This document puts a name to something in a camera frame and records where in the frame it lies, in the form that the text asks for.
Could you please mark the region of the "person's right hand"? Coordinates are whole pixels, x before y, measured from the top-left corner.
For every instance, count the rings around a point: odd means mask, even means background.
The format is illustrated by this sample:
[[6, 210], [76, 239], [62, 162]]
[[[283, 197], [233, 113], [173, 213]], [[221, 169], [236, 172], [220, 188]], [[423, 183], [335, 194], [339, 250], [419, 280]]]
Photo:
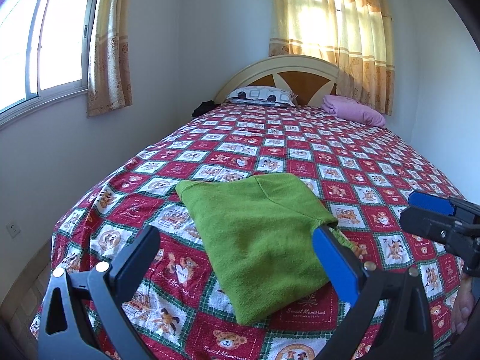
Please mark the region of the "person's right hand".
[[472, 293], [472, 277], [463, 273], [451, 312], [451, 332], [453, 334], [462, 334], [468, 324], [474, 306], [475, 300]]

